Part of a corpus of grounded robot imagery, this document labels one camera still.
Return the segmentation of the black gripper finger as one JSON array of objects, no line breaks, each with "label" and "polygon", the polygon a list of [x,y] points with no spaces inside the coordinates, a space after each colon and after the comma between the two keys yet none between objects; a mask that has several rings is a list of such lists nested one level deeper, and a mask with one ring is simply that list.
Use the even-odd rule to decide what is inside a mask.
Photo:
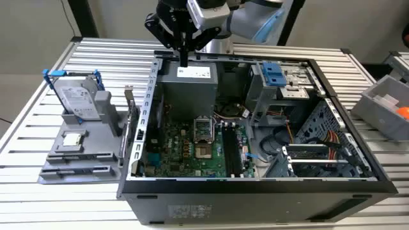
[{"label": "black gripper finger", "polygon": [[173,13],[169,14],[171,19],[168,22],[172,25],[172,34],[160,24],[160,17],[155,13],[148,14],[144,25],[156,39],[163,43],[167,48],[172,48],[179,52],[180,67],[185,66],[185,46],[183,33],[179,28],[179,20]]},{"label": "black gripper finger", "polygon": [[193,28],[191,27],[185,32],[184,40],[184,67],[188,66],[189,52],[201,50],[213,38],[221,32],[220,27],[205,29],[196,37],[193,37]]}]

